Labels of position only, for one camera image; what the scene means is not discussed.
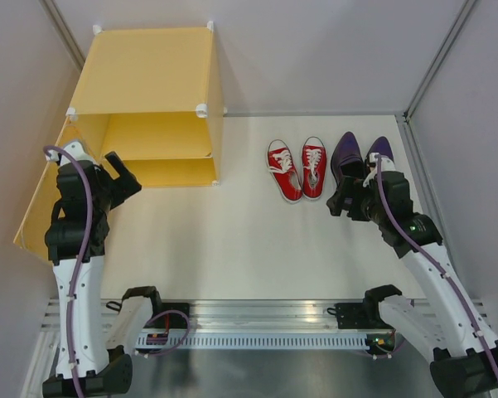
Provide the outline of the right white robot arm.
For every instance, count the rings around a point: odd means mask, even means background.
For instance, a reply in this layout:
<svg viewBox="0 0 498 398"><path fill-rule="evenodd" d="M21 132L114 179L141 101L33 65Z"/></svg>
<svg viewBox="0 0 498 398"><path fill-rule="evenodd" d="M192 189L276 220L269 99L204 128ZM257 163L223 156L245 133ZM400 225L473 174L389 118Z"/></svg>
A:
<svg viewBox="0 0 498 398"><path fill-rule="evenodd" d="M393 285L365 292L361 316L399 332L425 359L444 397L472 397L498 389L498 336L479 314L447 254L434 222L416 212L409 182L398 171L365 179L346 176L327 201L333 216L375 223L384 242L423 291L433 321Z"/></svg>

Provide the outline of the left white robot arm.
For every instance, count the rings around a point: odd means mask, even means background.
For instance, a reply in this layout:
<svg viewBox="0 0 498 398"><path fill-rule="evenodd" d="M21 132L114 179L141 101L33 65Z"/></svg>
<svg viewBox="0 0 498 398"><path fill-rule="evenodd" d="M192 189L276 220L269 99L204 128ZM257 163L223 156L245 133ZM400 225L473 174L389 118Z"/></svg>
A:
<svg viewBox="0 0 498 398"><path fill-rule="evenodd" d="M109 213L141 191L137 178L120 157L106 155L117 177L90 156L79 140L62 147L46 146L46 159L56 163L59 197L45 233L59 293L60 346L56 370L42 384L44 397L103 397L128 392L136 344L143 328L164 319L157 289L128 289L117 317L104 331L101 283Z"/></svg>

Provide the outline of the purple leather loafer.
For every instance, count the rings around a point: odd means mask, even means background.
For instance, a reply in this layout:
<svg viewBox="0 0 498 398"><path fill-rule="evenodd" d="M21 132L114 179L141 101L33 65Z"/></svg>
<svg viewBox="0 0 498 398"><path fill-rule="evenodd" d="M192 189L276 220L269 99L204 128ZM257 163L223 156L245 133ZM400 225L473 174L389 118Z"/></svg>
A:
<svg viewBox="0 0 498 398"><path fill-rule="evenodd" d="M392 162L394 161L394 154L390 146L389 140L385 136L378 137L370 146L366 156L365 163L371 164L373 161L370 160L370 155L372 153L378 153L384 157L389 158Z"/></svg>
<svg viewBox="0 0 498 398"><path fill-rule="evenodd" d="M365 165L360 146L352 132L346 132L336 145L330 161L331 174L339 188L346 177L365 178Z"/></svg>

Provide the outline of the red canvas sneaker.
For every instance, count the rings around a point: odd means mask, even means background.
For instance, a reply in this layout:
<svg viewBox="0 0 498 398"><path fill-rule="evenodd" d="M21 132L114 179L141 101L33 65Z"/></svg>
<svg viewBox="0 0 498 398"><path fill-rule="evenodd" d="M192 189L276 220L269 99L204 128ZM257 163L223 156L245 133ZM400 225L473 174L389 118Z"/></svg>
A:
<svg viewBox="0 0 498 398"><path fill-rule="evenodd" d="M277 183L285 201L296 203L302 198L302 189L292 153L281 139L274 139L267 150L267 169Z"/></svg>
<svg viewBox="0 0 498 398"><path fill-rule="evenodd" d="M324 187L327 155L323 142L309 137L302 146L302 193L312 201L317 200Z"/></svg>

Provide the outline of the yellow plastic shoe cabinet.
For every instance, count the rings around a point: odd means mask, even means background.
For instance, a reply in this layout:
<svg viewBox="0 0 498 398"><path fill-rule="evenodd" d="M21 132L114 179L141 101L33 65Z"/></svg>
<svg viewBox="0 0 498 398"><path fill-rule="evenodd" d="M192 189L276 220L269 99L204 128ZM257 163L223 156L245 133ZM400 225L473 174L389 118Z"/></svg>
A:
<svg viewBox="0 0 498 398"><path fill-rule="evenodd" d="M117 153L144 187L215 186L224 110L212 24L98 30L56 145Z"/></svg>

